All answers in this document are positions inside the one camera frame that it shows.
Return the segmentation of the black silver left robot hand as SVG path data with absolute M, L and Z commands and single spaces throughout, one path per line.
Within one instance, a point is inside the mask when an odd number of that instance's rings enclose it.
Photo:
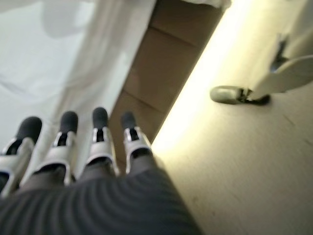
M 133 113 L 121 117 L 126 173 L 120 175 L 106 109 L 92 114 L 92 140 L 82 174 L 72 174 L 78 116 L 63 114 L 46 157 L 22 177 L 42 130 L 27 117 L 0 153 L 3 235 L 200 235 L 167 172 L 158 166 Z

